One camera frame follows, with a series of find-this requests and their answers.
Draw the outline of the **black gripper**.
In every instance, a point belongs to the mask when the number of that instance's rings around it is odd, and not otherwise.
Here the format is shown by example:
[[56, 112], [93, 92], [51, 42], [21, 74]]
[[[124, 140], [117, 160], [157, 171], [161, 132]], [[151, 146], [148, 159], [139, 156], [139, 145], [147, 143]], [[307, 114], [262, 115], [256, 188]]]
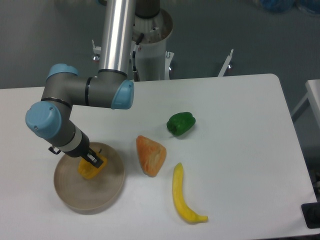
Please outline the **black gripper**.
[[61, 151], [72, 158], [83, 157], [88, 163], [95, 168], [100, 168], [104, 161], [98, 154], [90, 148], [90, 140], [83, 132], [76, 132], [74, 138], [65, 146], [50, 146], [48, 150], [54, 155], [58, 155]]

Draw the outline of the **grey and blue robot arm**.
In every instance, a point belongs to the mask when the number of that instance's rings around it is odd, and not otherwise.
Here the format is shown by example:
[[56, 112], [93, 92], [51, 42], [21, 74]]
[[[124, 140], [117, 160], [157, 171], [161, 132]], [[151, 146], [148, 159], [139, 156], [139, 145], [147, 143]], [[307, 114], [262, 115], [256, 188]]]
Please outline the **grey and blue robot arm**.
[[103, 160], [89, 138], [70, 120], [74, 105], [127, 110], [133, 104], [134, 83], [128, 80], [133, 62], [131, 44], [135, 17], [151, 18], [160, 12], [157, 0], [109, 0], [96, 76], [82, 78], [67, 64], [51, 67], [39, 102], [26, 112], [25, 122], [38, 137], [50, 143], [54, 154], [82, 157], [95, 168]]

